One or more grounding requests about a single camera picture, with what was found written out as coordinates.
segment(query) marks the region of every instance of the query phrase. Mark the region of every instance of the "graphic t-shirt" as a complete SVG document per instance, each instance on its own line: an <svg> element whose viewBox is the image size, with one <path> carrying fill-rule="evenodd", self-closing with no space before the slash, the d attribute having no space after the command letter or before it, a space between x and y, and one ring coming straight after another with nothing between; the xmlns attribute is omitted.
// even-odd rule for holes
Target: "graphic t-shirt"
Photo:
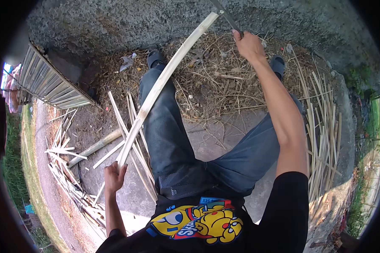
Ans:
<svg viewBox="0 0 380 253"><path fill-rule="evenodd" d="M112 230L97 252L302 252L307 239L308 179L299 172L276 178L259 225L243 198L218 190L156 204L145 228L126 238Z"/></svg>

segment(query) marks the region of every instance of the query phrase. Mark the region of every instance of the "knife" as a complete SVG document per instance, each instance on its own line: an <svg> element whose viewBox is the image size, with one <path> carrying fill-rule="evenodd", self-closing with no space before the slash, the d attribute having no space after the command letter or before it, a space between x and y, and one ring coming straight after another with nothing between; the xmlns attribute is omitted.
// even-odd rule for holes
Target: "knife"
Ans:
<svg viewBox="0 0 380 253"><path fill-rule="evenodd" d="M232 28L237 30L238 33L241 35L241 38L243 38L243 32L239 29L235 21L232 19L231 15L223 8L223 6L217 0L210 0L210 2L218 8L219 13L224 16L224 18L228 21Z"/></svg>

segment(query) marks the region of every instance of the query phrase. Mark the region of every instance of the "jeans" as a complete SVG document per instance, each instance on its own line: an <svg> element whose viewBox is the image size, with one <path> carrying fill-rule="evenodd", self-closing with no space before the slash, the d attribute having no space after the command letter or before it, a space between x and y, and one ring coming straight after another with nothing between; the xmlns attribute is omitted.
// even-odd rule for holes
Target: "jeans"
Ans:
<svg viewBox="0 0 380 253"><path fill-rule="evenodd" d="M164 65L149 69L139 85L141 105ZM300 112L299 100L291 94ZM208 162L197 160L184 129L171 79L162 89L143 124L155 189L177 200L222 185L239 196L252 193L255 183L277 161L280 146L267 114L225 155Z"/></svg>

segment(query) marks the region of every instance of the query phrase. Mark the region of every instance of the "hand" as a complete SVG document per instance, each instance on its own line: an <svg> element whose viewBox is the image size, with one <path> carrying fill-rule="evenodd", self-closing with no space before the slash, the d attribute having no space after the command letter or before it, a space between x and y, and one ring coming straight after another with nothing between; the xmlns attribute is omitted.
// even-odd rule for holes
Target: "hand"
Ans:
<svg viewBox="0 0 380 253"><path fill-rule="evenodd" d="M117 173L117 165L118 163L115 161L104 168L105 194L115 194L124 184L124 175L128 164L124 164L119 173Z"/></svg>
<svg viewBox="0 0 380 253"><path fill-rule="evenodd" d="M243 38L237 30L232 30L239 53L253 64L256 61L266 61L265 50L258 36L250 32L243 32Z"/></svg>

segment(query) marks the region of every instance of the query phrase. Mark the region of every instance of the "slipper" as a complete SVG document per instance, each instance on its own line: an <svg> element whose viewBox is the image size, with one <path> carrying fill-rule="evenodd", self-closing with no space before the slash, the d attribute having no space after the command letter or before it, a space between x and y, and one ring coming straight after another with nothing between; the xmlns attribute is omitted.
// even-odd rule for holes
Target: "slipper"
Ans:
<svg viewBox="0 0 380 253"><path fill-rule="evenodd" d="M276 73L276 76L282 80L286 64L280 55L275 55L270 59L270 68Z"/></svg>
<svg viewBox="0 0 380 253"><path fill-rule="evenodd" d="M156 61L159 61L160 64L166 65L163 53L159 52L158 50L153 50L148 54L148 58L146 59L149 69L155 67L152 66L152 64Z"/></svg>

